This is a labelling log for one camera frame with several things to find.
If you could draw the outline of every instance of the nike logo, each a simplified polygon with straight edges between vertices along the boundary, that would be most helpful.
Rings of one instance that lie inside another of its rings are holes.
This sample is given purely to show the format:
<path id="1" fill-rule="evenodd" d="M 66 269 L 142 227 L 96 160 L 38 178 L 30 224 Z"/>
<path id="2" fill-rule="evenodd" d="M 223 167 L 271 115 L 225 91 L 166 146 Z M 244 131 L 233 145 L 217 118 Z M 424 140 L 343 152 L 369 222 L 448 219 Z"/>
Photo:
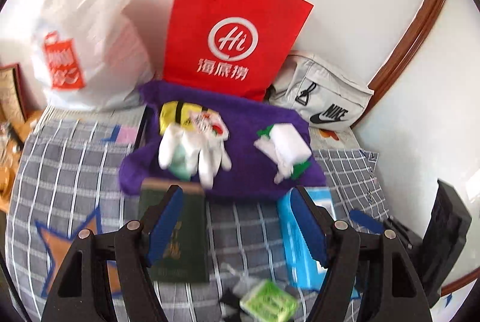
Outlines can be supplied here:
<path id="1" fill-rule="evenodd" d="M 320 112 L 318 114 L 312 115 L 310 121 L 313 124 L 323 124 L 323 123 L 333 123 L 341 122 L 341 118 L 348 113 L 348 110 L 332 104 L 326 111 Z"/>

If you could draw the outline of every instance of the metal bolt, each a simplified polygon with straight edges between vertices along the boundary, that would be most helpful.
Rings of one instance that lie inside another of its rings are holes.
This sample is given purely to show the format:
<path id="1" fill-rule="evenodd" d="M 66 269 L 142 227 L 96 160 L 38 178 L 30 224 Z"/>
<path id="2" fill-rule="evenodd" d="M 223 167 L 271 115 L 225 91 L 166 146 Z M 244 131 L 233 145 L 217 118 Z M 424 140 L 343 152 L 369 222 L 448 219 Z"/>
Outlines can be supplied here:
<path id="1" fill-rule="evenodd" d="M 80 230 L 80 232 L 78 233 L 78 238 L 84 240 L 89 235 L 90 235 L 90 230 L 87 228 L 84 228 L 83 230 Z"/>
<path id="2" fill-rule="evenodd" d="M 346 230 L 349 227 L 349 225 L 347 225 L 347 223 L 344 222 L 344 221 L 336 221 L 335 222 L 335 227 L 338 230 Z"/>
<path id="3" fill-rule="evenodd" d="M 397 236 L 397 234 L 395 234 L 395 231 L 390 229 L 385 230 L 384 234 L 385 234 L 385 237 L 387 237 L 389 240 L 393 240 Z"/>
<path id="4" fill-rule="evenodd" d="M 140 222 L 139 221 L 129 221 L 127 223 L 127 229 L 128 230 L 136 230 L 140 227 Z"/>

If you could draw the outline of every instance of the blue package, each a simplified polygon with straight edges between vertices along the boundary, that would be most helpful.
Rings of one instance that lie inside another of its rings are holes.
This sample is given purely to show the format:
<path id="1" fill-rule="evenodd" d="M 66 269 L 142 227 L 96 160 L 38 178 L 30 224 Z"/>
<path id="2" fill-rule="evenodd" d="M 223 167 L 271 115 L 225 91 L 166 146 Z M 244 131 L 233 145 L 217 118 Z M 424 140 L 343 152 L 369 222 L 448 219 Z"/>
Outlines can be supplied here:
<path id="1" fill-rule="evenodd" d="M 330 195 L 328 187 L 306 187 L 305 189 L 314 203 L 317 206 L 325 207 L 332 218 L 336 220 L 332 195 Z M 308 251 L 290 207 L 290 194 L 291 190 L 277 202 L 289 281 L 294 287 L 318 291 L 322 286 L 327 269 L 315 261 Z M 357 290 L 353 289 L 351 299 L 359 297 Z"/>

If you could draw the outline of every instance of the white nike bag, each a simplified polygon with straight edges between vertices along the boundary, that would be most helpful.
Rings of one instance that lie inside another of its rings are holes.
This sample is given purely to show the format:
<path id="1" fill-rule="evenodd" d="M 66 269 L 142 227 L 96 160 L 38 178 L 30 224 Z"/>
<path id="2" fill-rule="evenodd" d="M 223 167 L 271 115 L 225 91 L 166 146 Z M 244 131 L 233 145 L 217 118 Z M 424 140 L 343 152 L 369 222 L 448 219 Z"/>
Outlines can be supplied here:
<path id="1" fill-rule="evenodd" d="M 296 110 L 312 127 L 342 131 L 374 94 L 314 53 L 292 50 L 273 83 L 270 104 Z"/>
<path id="2" fill-rule="evenodd" d="M 130 0 L 42 0 L 32 36 L 35 78 L 49 104 L 79 111 L 140 104 L 136 87 L 153 72 Z"/>

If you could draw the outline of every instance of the white circular logo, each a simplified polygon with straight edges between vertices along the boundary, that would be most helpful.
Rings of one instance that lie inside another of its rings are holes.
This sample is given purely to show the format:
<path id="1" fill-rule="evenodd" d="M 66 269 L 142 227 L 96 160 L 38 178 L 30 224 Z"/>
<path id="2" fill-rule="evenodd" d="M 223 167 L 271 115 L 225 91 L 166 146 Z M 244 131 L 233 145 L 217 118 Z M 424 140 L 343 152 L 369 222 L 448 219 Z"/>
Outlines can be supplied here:
<path id="1" fill-rule="evenodd" d="M 223 49 L 227 45 L 227 42 L 229 42 L 229 45 L 226 49 L 229 51 L 232 50 L 232 48 L 234 47 L 236 51 L 243 51 L 245 49 L 245 46 L 243 46 L 243 44 L 247 40 L 248 34 L 246 33 L 246 31 L 243 31 L 243 30 L 238 31 L 238 26 L 233 27 L 225 36 L 215 41 L 215 36 L 217 35 L 217 32 L 227 24 L 241 24 L 242 26 L 246 27 L 247 30 L 250 31 L 251 45 L 245 52 L 239 55 L 232 55 L 232 56 L 223 52 Z M 244 18 L 234 17 L 234 18 L 223 19 L 217 24 L 215 24 L 215 26 L 213 26 L 212 30 L 210 31 L 210 34 L 208 34 L 208 48 L 210 49 L 212 54 L 215 55 L 215 57 L 220 58 L 224 61 L 234 62 L 234 61 L 240 61 L 241 59 L 248 57 L 251 53 L 254 52 L 255 48 L 257 47 L 257 44 L 258 44 L 257 29 L 255 28 L 252 22 Z"/>

